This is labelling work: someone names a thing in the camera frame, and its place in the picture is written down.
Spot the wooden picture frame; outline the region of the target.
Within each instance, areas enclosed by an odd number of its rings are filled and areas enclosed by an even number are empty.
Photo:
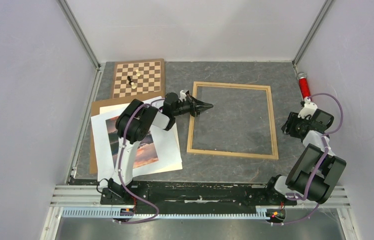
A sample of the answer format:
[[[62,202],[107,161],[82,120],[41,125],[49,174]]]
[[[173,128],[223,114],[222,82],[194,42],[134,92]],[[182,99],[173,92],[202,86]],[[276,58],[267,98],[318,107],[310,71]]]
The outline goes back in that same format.
[[[193,83],[193,92],[192,92],[193,97],[197,97],[199,87],[264,91],[266,94],[266,102],[267,102],[267,110],[268,110],[269,131],[270,131],[270,139],[271,139],[271,154],[241,153],[241,152],[232,152],[232,151],[194,149],[193,148],[193,137],[194,137],[195,118],[192,116],[189,119],[187,146],[186,146],[187,153],[201,154],[201,155],[215,155],[215,156],[224,156],[224,157],[252,158],[252,159],[269,159],[269,160],[279,159],[272,92],[271,92],[271,87],[269,85],[195,81]]]

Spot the cream photo mat board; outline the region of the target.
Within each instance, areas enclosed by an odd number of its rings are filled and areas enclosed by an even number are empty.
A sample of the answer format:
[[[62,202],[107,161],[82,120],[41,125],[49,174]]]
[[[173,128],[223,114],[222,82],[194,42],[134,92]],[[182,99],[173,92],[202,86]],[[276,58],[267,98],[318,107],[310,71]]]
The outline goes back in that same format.
[[[99,115],[91,117],[98,180],[111,178],[117,167],[117,164],[114,166],[113,163],[106,120],[119,117],[128,105],[124,103],[101,107]],[[133,177],[181,170],[183,166],[177,126],[174,125],[169,131],[151,126],[149,132],[153,138],[158,161],[133,168]]]

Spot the red glitter microphone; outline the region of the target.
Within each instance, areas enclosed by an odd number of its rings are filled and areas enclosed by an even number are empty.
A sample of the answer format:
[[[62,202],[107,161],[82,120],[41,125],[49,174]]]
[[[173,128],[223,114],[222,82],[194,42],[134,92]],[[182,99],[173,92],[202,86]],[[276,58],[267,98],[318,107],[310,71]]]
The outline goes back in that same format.
[[[298,81],[298,84],[299,84],[299,88],[300,88],[302,98],[305,99],[307,97],[310,97],[311,96],[311,91],[310,91],[308,81],[307,81],[307,74],[304,73],[304,72],[299,72],[297,74],[297,81]]]

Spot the landscape photo print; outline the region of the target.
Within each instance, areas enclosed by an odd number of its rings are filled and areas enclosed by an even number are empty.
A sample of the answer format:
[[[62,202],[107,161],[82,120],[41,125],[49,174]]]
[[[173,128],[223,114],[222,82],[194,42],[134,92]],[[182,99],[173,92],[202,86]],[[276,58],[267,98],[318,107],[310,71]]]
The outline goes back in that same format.
[[[114,166],[117,165],[119,153],[119,136],[118,131],[115,127],[117,119],[118,116],[106,120],[107,133]],[[136,169],[158,161],[159,160],[154,140],[149,131],[145,138],[140,142],[140,145],[138,146],[133,168]]]

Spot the brown frame backing board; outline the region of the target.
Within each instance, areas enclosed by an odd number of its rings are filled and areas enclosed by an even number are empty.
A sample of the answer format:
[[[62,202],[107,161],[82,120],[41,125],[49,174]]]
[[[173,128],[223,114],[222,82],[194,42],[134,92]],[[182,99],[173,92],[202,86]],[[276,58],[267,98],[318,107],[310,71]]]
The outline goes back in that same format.
[[[99,115],[101,107],[129,104],[134,99],[145,101],[145,100],[152,99],[155,97],[162,98],[165,96],[165,94],[166,94],[165,90],[160,90],[160,91],[154,91],[154,92],[149,92],[149,93],[142,93],[138,95],[125,96],[125,97],[120,97],[120,98],[109,98],[105,100],[97,100],[97,101],[94,101],[91,105],[90,116],[93,117],[93,116]],[[97,159],[96,159],[96,152],[95,152],[95,145],[94,145],[93,127],[90,128],[90,161],[89,163],[90,163],[89,173],[96,174],[98,172],[98,167],[97,167]]]

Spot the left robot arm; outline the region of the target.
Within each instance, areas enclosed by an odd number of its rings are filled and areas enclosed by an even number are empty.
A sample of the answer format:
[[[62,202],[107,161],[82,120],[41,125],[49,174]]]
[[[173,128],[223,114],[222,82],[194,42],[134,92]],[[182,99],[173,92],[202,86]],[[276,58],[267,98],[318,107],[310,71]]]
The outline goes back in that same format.
[[[176,117],[213,108],[182,90],[146,102],[133,99],[124,110],[92,117],[98,180],[107,180],[108,189],[120,204],[134,193],[128,188],[134,177],[162,172],[175,165],[182,169],[178,137],[173,128]]]

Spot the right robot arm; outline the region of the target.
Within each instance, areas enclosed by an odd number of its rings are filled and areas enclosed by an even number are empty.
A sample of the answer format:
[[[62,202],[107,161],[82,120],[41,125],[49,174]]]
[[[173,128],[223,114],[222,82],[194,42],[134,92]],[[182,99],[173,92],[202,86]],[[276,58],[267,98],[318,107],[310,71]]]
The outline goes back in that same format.
[[[289,114],[281,129],[300,139],[305,149],[288,175],[270,178],[263,191],[268,203],[308,200],[323,204],[329,199],[347,165],[333,153],[325,133],[333,122],[334,117],[320,109],[305,117]]]

